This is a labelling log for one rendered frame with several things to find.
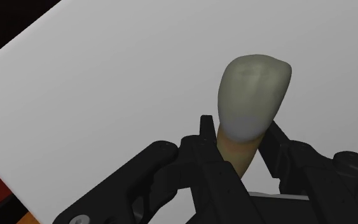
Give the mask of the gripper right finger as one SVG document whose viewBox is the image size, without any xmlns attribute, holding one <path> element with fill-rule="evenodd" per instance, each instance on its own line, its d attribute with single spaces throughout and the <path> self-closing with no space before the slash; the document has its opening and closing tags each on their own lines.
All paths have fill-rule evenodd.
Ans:
<svg viewBox="0 0 358 224">
<path fill-rule="evenodd" d="M 327 158 L 272 122 L 259 152 L 281 194 L 307 196 L 320 224 L 358 224 L 358 153 Z"/>
</svg>

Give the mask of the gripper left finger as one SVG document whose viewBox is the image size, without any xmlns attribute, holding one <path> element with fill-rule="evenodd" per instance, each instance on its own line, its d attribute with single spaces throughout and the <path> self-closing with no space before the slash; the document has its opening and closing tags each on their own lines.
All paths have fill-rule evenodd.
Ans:
<svg viewBox="0 0 358 224">
<path fill-rule="evenodd" d="M 213 119 L 180 145 L 156 141 L 62 211 L 52 224 L 149 224 L 183 188 L 195 214 L 186 224 L 263 224 L 233 166 L 216 146 Z"/>
</svg>

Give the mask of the grey and tan tooth model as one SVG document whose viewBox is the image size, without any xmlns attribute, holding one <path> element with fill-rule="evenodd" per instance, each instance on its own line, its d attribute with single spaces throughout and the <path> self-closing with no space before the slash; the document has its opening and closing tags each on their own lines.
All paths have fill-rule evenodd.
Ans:
<svg viewBox="0 0 358 224">
<path fill-rule="evenodd" d="M 241 178 L 249 168 L 286 95 L 292 67 L 267 55 L 231 61 L 221 78 L 217 147 Z"/>
</svg>

